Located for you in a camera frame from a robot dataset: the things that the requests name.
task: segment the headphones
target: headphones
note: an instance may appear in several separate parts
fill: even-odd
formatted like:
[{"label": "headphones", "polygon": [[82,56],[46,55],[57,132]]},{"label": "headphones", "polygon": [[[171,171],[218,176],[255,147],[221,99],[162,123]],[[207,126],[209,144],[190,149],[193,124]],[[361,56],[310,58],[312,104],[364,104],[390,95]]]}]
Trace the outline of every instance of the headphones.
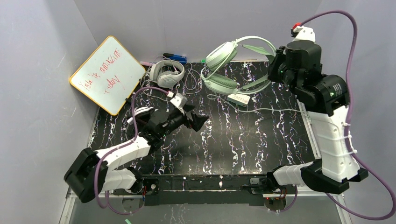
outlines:
[{"label": "headphones", "polygon": [[[208,89],[212,90],[213,92],[225,94],[225,95],[230,95],[230,94],[249,95],[260,92],[263,89],[265,89],[267,86],[269,86],[269,84],[271,84],[271,81],[268,80],[268,74],[266,74],[264,77],[259,78],[256,81],[237,89],[238,83],[236,81],[216,73],[216,71],[219,68],[228,64],[236,56],[236,54],[238,53],[236,49],[238,43],[247,39],[259,39],[266,42],[271,47],[273,55],[275,55],[275,51],[276,51],[275,46],[266,39],[258,36],[245,36],[232,42],[225,42],[224,44],[217,47],[206,57],[206,66],[209,68],[211,72],[208,74],[207,77],[204,77],[204,75],[202,74],[203,71],[202,69],[201,78]],[[245,90],[263,82],[264,84],[256,89],[253,89],[251,91],[241,91],[241,89]]]},{"label": "headphones", "polygon": [[[175,71],[163,71],[165,66],[174,67]],[[162,88],[172,88],[184,77],[184,66],[177,61],[162,60],[151,67],[150,80]]]}]

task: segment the table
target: table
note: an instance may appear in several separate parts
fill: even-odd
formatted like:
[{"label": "table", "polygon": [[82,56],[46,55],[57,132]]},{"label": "table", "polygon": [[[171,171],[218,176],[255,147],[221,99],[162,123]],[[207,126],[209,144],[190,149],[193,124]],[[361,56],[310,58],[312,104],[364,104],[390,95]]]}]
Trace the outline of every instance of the table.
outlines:
[{"label": "table", "polygon": [[[219,74],[226,74],[243,85],[265,75],[267,65],[267,62],[234,62]],[[192,68],[198,72],[203,67],[202,63],[192,63]],[[193,78],[189,77],[186,85],[191,88]],[[187,90],[183,82],[172,91],[194,92]],[[195,111],[210,116],[199,132],[182,126],[166,137],[161,150],[134,160],[131,165],[143,174],[152,175],[235,175],[262,174],[281,164],[294,165],[314,160],[299,112],[236,112],[227,103],[208,99],[207,94],[213,92],[203,86],[201,92],[187,95],[187,103],[195,105]],[[299,110],[295,97],[281,84],[272,83],[264,91],[251,96],[249,109]],[[136,106],[170,108],[167,102],[144,94],[140,95]],[[100,109],[90,146],[96,150],[126,141],[123,129],[129,117],[129,104],[125,104],[117,116]]]}]

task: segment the white wall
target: white wall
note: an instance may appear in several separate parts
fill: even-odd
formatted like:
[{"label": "white wall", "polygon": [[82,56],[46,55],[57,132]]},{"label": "white wall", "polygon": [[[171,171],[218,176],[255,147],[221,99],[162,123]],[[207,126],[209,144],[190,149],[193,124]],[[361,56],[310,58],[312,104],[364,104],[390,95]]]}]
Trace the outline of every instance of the white wall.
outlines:
[{"label": "white wall", "polygon": [[[351,69],[355,107],[352,135],[358,156],[396,190],[396,2],[370,0],[323,1],[324,12],[342,9],[352,14],[358,25],[358,39]],[[345,77],[352,42],[352,25],[342,15],[327,15],[309,24],[322,46],[323,71]],[[345,193],[346,205],[367,216],[382,216],[391,209],[387,190],[372,177],[352,183]],[[351,216],[354,223],[372,221]],[[396,223],[396,217],[383,222]]]},{"label": "white wall", "polygon": [[[291,26],[314,14],[321,1],[290,0],[75,0],[97,43],[114,35],[140,61],[162,53],[200,61],[226,41],[257,35],[286,44]],[[252,41],[264,45],[261,41]],[[257,59],[239,48],[235,59]]]},{"label": "white wall", "polygon": [[72,0],[3,0],[0,30],[0,223],[58,223],[97,110],[68,78],[97,43]]}]

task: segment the whiteboard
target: whiteboard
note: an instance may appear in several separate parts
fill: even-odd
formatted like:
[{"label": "whiteboard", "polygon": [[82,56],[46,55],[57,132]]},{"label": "whiteboard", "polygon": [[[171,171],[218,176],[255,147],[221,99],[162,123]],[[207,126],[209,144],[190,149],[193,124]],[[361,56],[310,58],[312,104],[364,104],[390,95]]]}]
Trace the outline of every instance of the whiteboard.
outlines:
[{"label": "whiteboard", "polygon": [[117,115],[145,69],[113,36],[108,36],[69,82],[111,115]]}]

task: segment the gray floor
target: gray floor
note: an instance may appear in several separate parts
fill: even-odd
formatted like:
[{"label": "gray floor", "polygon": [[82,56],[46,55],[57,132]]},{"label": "gray floor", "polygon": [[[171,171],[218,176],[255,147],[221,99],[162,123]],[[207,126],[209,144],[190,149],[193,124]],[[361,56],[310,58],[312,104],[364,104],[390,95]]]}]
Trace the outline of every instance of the gray floor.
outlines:
[{"label": "gray floor", "polygon": [[[111,204],[122,210],[121,199],[111,198]],[[247,204],[175,204],[146,206],[131,216],[117,215],[101,209],[93,200],[82,204],[76,200],[72,224],[340,224],[336,205],[326,196],[299,196],[293,208],[281,213],[266,211],[265,207]]]}]

